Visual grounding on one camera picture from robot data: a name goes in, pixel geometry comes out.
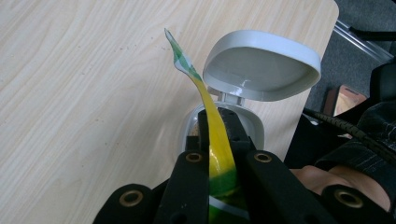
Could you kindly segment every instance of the white lid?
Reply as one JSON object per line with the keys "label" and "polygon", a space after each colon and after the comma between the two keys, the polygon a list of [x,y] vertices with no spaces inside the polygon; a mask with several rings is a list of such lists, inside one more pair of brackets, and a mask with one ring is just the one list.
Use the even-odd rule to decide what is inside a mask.
{"label": "white lid", "polygon": [[261,31],[235,31],[210,51],[204,81],[210,87],[256,101],[277,101],[320,80],[320,58],[309,47]]}

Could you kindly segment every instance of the yellow-green object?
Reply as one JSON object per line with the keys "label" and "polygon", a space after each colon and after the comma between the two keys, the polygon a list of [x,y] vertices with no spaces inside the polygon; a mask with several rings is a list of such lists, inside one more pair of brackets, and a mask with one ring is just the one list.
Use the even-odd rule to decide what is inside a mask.
{"label": "yellow-green object", "polygon": [[209,221],[214,223],[221,221],[219,220],[220,217],[226,217],[230,220],[238,220],[235,223],[240,223],[240,218],[244,220],[248,218],[247,212],[234,207],[235,204],[227,204],[228,201],[232,201],[230,197],[233,197],[233,194],[239,190],[239,184],[233,153],[231,152],[224,123],[215,103],[206,90],[204,82],[195,71],[190,59],[183,53],[181,47],[166,29],[165,34],[174,52],[175,67],[186,74],[195,84],[201,94],[207,114],[209,126],[209,194],[213,197],[212,199],[218,202],[212,204],[214,200],[209,200]]}

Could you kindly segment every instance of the black chair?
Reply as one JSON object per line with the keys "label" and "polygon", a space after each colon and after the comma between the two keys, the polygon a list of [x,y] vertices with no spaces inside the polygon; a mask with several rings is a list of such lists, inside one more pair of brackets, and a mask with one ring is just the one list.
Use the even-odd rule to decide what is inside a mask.
{"label": "black chair", "polygon": [[[337,118],[356,125],[369,107],[386,101],[396,101],[396,63],[386,63],[374,69],[370,80],[370,97]],[[302,115],[284,160],[285,164],[290,169],[313,165],[317,159],[348,140],[339,137],[340,134],[343,133],[339,129],[325,122],[313,125],[310,119]]]}

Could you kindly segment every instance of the wooden table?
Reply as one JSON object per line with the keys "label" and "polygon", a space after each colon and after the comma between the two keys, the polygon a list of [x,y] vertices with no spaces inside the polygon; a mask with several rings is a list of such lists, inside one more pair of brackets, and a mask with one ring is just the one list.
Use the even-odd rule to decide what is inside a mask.
{"label": "wooden table", "polygon": [[[163,28],[202,72],[239,29],[323,55],[337,15],[332,0],[0,1],[0,223],[91,223],[118,187],[169,177],[201,99]],[[284,158],[307,95],[246,102],[266,150]]]}

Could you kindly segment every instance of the white plastic container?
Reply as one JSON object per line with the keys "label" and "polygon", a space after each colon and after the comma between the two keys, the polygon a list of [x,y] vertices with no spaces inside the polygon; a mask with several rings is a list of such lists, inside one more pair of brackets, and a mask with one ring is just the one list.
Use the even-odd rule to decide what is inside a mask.
{"label": "white plastic container", "polygon": [[[235,31],[210,51],[203,79],[209,91],[218,92],[215,104],[235,112],[256,148],[264,149],[262,121],[244,107],[244,100],[278,101],[311,88],[320,80],[320,58],[309,47],[278,35]],[[182,150],[204,109],[199,105],[186,118]]]}

